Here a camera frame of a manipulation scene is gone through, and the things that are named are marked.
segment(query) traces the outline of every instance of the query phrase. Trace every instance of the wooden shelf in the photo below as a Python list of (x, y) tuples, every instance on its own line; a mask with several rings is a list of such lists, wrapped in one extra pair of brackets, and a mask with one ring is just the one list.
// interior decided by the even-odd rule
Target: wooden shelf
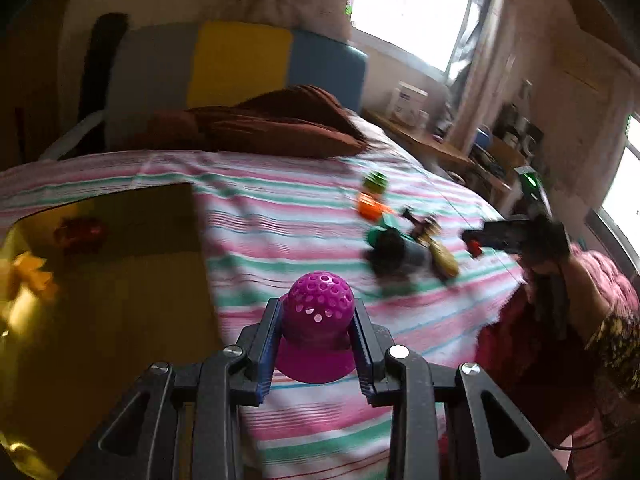
[(468, 156), (463, 155), (460, 150), (450, 144), (434, 140), (430, 134), (418, 138), (410, 126), (395, 123), (384, 115), (366, 108), (362, 110), (362, 117), (370, 123), (380, 126), (383, 130), (400, 137), (415, 150), (414, 156), (418, 156), (418, 158), (421, 155), (430, 155), (434, 156), (438, 161), (449, 162), (459, 167), (470, 168), (473, 166), (473, 162)]

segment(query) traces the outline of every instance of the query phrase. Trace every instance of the patterned sleeve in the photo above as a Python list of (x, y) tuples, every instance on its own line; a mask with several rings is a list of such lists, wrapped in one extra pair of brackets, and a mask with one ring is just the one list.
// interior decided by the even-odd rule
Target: patterned sleeve
[(587, 343), (625, 396), (640, 394), (640, 319), (610, 314)]

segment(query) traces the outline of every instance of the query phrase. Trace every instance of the person's hand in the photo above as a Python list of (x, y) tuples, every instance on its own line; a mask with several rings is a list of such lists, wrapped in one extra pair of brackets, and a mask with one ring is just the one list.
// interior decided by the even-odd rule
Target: person's hand
[(527, 297), (531, 302), (536, 294), (534, 273), (562, 275), (569, 299), (569, 323), (586, 344), (607, 317), (610, 305), (600, 295), (580, 261), (575, 256), (569, 256), (560, 262), (549, 261), (535, 266), (528, 266), (521, 260), (520, 265), (524, 270)]

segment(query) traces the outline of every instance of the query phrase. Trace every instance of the blue headboard panel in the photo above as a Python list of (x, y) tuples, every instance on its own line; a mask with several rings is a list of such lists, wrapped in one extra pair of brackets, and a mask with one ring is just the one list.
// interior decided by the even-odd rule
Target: blue headboard panel
[(292, 30), (287, 85), (319, 86), (340, 104), (360, 111), (367, 55), (352, 46), (306, 30)]

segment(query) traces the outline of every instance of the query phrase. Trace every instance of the windowsill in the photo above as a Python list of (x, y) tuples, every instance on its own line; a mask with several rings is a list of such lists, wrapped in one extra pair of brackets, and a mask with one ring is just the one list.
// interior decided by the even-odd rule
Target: windowsill
[(354, 46), (355, 48), (357, 48), (359, 45), (373, 48), (378, 52), (392, 57), (400, 63), (413, 68), (414, 70), (422, 72), (424, 75), (436, 80), (439, 83), (444, 83), (444, 72), (442, 70), (431, 66), (430, 64), (421, 60), (419, 57), (414, 56), (414, 54), (411, 54), (406, 50), (403, 50), (399, 46), (395, 46), (393, 43), (389, 43), (388, 41), (381, 40), (380, 38), (372, 36), (371, 34), (367, 34), (366, 32), (359, 30), (358, 28), (351, 27), (351, 41), (349, 42), (349, 44), (351, 46)]
[(594, 211), (592, 209), (587, 214), (584, 222), (602, 243), (620, 272), (632, 282), (637, 281), (634, 278), (640, 274), (638, 271), (640, 269), (640, 258), (606, 211), (603, 209)]

